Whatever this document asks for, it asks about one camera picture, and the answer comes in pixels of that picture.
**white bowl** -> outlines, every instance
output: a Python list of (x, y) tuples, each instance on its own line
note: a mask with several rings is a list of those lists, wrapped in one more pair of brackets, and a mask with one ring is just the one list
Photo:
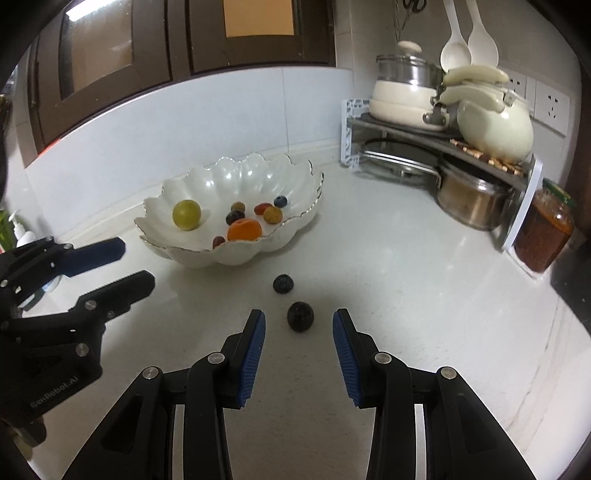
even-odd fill
[[(324, 175), (312, 170), (310, 162), (294, 165), (287, 155), (266, 160), (253, 153), (243, 161), (220, 158), (210, 167), (192, 169), (180, 179), (166, 180), (162, 193), (144, 200), (146, 216), (136, 218), (141, 239), (155, 254), (189, 267), (214, 263), (240, 265), (259, 252), (284, 247), (296, 232), (316, 215)], [(267, 224), (254, 214), (259, 203), (287, 197), (283, 221)], [(195, 200), (202, 209), (199, 227), (184, 232), (173, 223), (173, 207), (181, 200)], [(259, 220), (263, 235), (254, 242), (233, 241), (212, 248), (213, 238), (226, 237), (226, 215), (234, 202), (246, 205), (246, 217)]]

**white spatula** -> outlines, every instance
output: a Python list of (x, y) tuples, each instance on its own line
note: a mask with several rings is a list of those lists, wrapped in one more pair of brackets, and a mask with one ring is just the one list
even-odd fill
[(495, 41), (488, 34), (478, 11), (476, 0), (466, 0), (470, 16), (472, 17), (472, 33), (468, 38), (468, 48), (472, 54), (473, 65), (497, 67), (499, 64), (499, 50)]
[(457, 20), (456, 5), (453, 0), (443, 0), (449, 26), (452, 28), (452, 36), (447, 41), (446, 45), (441, 51), (441, 68), (448, 72), (449, 70), (470, 65), (472, 62), (472, 55), (470, 49), (462, 37), (460, 31), (460, 23)]

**scissors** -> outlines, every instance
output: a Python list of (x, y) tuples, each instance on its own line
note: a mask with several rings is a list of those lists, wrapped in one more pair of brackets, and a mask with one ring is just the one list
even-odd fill
[(402, 5), (407, 10), (411, 10), (414, 14), (425, 10), (427, 0), (402, 0)]

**robotic arm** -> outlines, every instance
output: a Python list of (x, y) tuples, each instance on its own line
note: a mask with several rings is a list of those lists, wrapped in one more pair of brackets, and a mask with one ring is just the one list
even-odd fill
[[(35, 446), (39, 418), (98, 379), (105, 323), (154, 289), (141, 271), (81, 296), (68, 312), (22, 319), (23, 300), (56, 275), (74, 277), (121, 258), (116, 238), (74, 249), (45, 238), (0, 255), (0, 419)], [(451, 367), (407, 367), (355, 330), (345, 309), (333, 336), (349, 397), (375, 408), (368, 480), (415, 478), (414, 404), (424, 405), (428, 480), (534, 480), (527, 464), (476, 394)], [(184, 477), (232, 478), (223, 409), (250, 398), (265, 339), (265, 316), (253, 310), (242, 333), (191, 368), (145, 368), (82, 447), (64, 480), (171, 480), (174, 414), (185, 405)], [(0, 472), (38, 480), (0, 424)]]

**glass jar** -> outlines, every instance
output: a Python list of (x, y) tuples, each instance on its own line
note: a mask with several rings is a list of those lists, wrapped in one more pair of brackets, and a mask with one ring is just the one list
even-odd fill
[(515, 240), (515, 253), (529, 269), (544, 272), (574, 230), (574, 200), (550, 179), (544, 179), (531, 202)]

